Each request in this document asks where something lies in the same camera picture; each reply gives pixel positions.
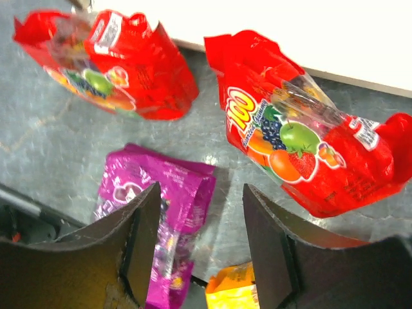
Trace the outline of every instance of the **red plastic package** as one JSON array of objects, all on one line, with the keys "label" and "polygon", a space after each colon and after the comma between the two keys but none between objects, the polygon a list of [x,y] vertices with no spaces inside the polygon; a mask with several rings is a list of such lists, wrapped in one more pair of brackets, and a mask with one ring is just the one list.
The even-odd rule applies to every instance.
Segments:
[{"label": "red plastic package", "polygon": [[412,177],[412,117],[385,124],[336,109],[313,79],[253,31],[205,38],[228,141],[318,218],[400,192]]},{"label": "red plastic package", "polygon": [[176,120],[199,93],[163,26],[152,30],[143,14],[36,11],[15,19],[14,41],[58,83],[112,113]]}]

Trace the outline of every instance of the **plastic packaging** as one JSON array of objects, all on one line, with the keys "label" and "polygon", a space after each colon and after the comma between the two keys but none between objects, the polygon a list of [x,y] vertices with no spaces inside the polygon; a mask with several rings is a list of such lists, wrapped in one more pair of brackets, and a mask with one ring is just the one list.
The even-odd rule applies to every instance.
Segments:
[{"label": "plastic packaging", "polygon": [[15,19],[14,41],[58,83],[111,113],[151,120],[183,117],[199,90],[162,24],[111,10],[32,12]]},{"label": "plastic packaging", "polygon": [[208,309],[259,309],[252,262],[222,269],[205,294]]},{"label": "plastic packaging", "polygon": [[205,38],[229,142],[312,215],[379,201],[412,177],[412,117],[347,115],[279,46],[253,31]]},{"label": "plastic packaging", "polygon": [[188,293],[197,232],[205,223],[214,166],[168,158],[127,144],[108,154],[94,220],[123,207],[160,182],[162,208],[146,308],[177,309]]}]

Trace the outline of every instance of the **purple plastic package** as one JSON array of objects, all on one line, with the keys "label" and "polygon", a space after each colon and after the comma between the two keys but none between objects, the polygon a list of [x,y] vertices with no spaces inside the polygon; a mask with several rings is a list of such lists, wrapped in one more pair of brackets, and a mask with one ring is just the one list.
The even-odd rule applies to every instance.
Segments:
[{"label": "purple plastic package", "polygon": [[135,144],[108,154],[95,220],[123,207],[152,183],[162,188],[158,243],[147,309],[177,309],[187,295],[191,252],[205,223],[216,179],[214,166],[169,158]]}]

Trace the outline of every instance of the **grapes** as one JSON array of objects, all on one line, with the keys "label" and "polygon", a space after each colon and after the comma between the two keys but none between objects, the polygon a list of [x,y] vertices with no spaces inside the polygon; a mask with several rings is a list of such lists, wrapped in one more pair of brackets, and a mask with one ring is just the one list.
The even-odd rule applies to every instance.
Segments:
[{"label": "grapes", "polygon": [[263,133],[263,140],[270,142],[273,150],[286,150],[286,146],[280,139],[279,130],[282,127],[279,119],[275,117],[275,120],[264,119],[262,121],[261,130]]}]

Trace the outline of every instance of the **yellow plastic package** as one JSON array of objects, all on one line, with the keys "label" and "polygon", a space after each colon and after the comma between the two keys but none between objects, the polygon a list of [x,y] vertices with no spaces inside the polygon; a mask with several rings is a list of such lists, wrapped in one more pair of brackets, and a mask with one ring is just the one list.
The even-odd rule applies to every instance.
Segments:
[{"label": "yellow plastic package", "polygon": [[222,269],[206,287],[209,309],[259,309],[252,262]]}]

